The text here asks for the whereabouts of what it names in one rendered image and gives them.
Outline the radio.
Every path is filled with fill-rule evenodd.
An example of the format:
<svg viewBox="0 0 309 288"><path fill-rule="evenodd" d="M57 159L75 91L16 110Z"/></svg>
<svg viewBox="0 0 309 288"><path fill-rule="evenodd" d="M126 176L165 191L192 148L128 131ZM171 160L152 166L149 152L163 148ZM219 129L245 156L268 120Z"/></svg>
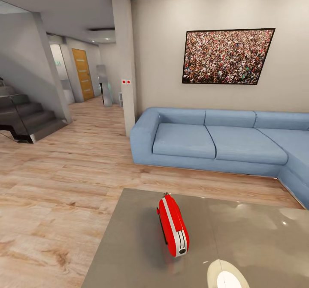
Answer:
<svg viewBox="0 0 309 288"><path fill-rule="evenodd" d="M189 248L189 235L183 222L180 209L175 200L169 195L159 202L157 213L168 249L174 257L185 255Z"/></svg>

